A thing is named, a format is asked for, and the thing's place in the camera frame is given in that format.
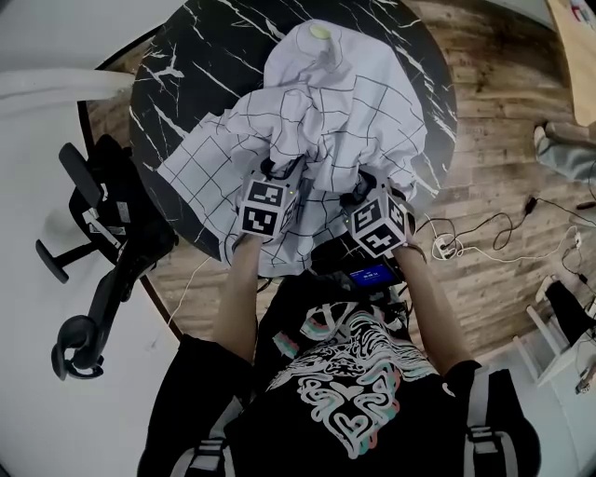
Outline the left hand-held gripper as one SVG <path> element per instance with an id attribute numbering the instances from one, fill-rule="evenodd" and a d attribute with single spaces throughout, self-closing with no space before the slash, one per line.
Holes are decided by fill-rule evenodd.
<path id="1" fill-rule="evenodd" d="M 276 163 L 267 157 L 245 179 L 238 212 L 243 233 L 276 239 L 296 223 L 305 160 L 305 156 L 297 157 L 286 178 L 275 178 Z"/>

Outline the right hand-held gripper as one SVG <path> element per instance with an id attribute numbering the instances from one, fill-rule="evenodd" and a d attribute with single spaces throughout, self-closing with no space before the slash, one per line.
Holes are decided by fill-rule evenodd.
<path id="1" fill-rule="evenodd" d="M 376 177 L 361 170 L 355 189 L 340 197 L 343 209 L 356 208 L 349 213 L 351 237 L 373 258 L 410 244 L 415 233 L 411 205 L 395 189 L 376 187 Z"/>

